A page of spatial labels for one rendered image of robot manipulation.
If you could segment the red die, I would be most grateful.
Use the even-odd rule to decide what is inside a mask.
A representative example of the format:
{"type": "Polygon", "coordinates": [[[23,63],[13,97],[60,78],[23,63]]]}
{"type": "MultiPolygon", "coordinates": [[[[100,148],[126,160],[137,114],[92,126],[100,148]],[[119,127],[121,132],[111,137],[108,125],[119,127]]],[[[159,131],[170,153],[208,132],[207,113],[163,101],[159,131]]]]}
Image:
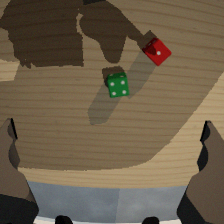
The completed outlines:
{"type": "Polygon", "coordinates": [[[146,46],[142,48],[142,51],[159,66],[170,55],[171,51],[161,42],[160,39],[153,38],[146,46]]]}

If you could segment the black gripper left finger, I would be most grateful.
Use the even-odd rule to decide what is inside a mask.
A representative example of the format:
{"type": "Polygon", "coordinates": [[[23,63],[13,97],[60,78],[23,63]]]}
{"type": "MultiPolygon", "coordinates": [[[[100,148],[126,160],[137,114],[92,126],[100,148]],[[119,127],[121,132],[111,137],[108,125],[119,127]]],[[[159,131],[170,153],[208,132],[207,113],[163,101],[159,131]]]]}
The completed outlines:
{"type": "Polygon", "coordinates": [[[0,128],[0,224],[33,224],[39,208],[25,175],[18,171],[16,139],[13,118],[7,118],[0,128]]]}

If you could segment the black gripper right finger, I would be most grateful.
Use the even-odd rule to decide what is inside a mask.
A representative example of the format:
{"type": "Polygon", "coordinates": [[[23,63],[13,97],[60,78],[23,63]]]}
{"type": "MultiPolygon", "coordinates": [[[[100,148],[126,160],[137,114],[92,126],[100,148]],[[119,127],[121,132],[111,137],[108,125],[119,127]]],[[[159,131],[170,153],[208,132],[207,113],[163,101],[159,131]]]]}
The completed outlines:
{"type": "Polygon", "coordinates": [[[200,141],[200,172],[191,177],[176,213],[181,224],[224,224],[224,140],[206,120],[200,141]]]}

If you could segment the green die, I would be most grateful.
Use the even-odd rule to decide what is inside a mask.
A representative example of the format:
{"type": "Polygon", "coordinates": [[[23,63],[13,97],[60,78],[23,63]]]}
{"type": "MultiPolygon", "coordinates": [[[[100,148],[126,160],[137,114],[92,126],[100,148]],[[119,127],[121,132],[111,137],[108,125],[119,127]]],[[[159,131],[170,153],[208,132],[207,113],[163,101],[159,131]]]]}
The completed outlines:
{"type": "Polygon", "coordinates": [[[129,95],[128,81],[125,72],[107,75],[107,84],[110,98],[129,95]]]}

